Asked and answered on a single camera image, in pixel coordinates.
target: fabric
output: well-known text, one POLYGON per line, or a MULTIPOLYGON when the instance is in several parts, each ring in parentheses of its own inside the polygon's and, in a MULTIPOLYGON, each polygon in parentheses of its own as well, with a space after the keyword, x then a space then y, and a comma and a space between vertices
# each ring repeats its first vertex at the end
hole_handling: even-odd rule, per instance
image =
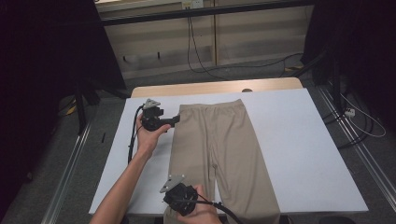
MULTIPOLYGON (((244 223, 278 223, 276 196, 241 100, 180 106, 169 175, 185 175, 187 186, 204 185, 209 201, 217 180, 222 203, 244 223)), ((168 208, 164 223, 177 223, 174 216, 168 208)))

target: wall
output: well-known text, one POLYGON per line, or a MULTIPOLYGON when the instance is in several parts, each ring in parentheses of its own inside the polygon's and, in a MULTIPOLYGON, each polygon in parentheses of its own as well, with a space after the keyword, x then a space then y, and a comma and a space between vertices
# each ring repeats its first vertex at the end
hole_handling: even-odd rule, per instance
MULTIPOLYGON (((258 2, 263 1, 204 1, 205 7, 258 2)), ((181 3, 175 0, 130 0, 97 4, 97 7, 102 18, 110 18, 181 10, 181 3)), ((290 7, 192 18, 200 59, 204 66, 213 66, 282 58, 303 52, 311 12, 312 7, 290 7)), ((106 32, 124 78, 190 69, 187 19, 109 26, 106 32)), ((192 67, 200 67, 192 40, 190 61, 192 67)))

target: hand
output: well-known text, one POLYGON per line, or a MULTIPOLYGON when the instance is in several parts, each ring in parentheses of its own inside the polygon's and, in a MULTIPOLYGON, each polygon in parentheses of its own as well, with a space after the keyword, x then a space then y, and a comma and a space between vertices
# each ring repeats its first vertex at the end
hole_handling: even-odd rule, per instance
POLYGON ((158 130, 150 132, 142 126, 142 116, 143 114, 140 114, 136 120, 138 144, 136 154, 139 153, 141 155, 145 155, 148 160, 151 157, 155 147, 157 146, 158 138, 161 134, 166 133, 166 131, 171 128, 171 125, 165 124, 161 126, 158 130))
MULTIPOLYGON (((205 197, 204 187, 202 185, 194 186, 199 195, 205 197)), ((219 224, 218 213, 216 208, 210 204, 198 203, 195 205, 195 209, 187 216, 182 216, 177 213, 177 220, 182 221, 187 224, 219 224)))

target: waistband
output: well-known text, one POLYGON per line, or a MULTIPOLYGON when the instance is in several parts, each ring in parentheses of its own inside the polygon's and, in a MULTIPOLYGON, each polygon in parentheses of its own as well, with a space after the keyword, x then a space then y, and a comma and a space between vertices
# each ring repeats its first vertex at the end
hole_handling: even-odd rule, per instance
POLYGON ((236 105, 241 105, 245 106, 244 103, 242 102, 241 99, 238 99, 236 101, 232 102, 227 102, 227 103, 219 103, 219 104, 214 104, 214 105, 202 105, 202 104, 195 104, 195 105, 180 105, 180 111, 186 110, 186 109, 192 109, 192 108, 224 108, 224 107, 231 107, 231 106, 236 106, 236 105))

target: white wire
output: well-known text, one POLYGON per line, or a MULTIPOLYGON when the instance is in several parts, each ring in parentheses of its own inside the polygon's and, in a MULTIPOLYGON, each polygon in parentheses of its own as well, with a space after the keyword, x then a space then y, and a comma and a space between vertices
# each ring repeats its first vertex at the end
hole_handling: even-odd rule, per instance
POLYGON ((359 110, 363 115, 367 116, 368 118, 372 119, 375 123, 377 123, 377 124, 379 125, 379 127, 381 127, 382 130, 384 130, 384 133, 381 134, 381 135, 375 135, 375 134, 372 134, 372 133, 367 133, 366 131, 364 131, 363 129, 361 129, 358 125, 356 125, 356 124, 352 121, 352 118, 349 116, 349 121, 350 121, 357 129, 361 130, 361 131, 364 132, 364 133, 367 133, 368 135, 370 135, 370 136, 372 136, 372 137, 378 137, 378 138, 379 138, 379 137, 383 137, 383 136, 385 136, 385 134, 387 134, 387 130, 386 130, 386 129, 384 128, 384 126, 382 126, 376 119, 374 119, 374 118, 371 117, 370 115, 364 113, 362 110, 360 110, 360 109, 357 108, 355 105, 353 105, 352 103, 350 103, 350 101, 348 101, 348 99, 347 99, 343 94, 340 94, 340 95, 341 95, 350 105, 352 105, 355 109, 359 110))

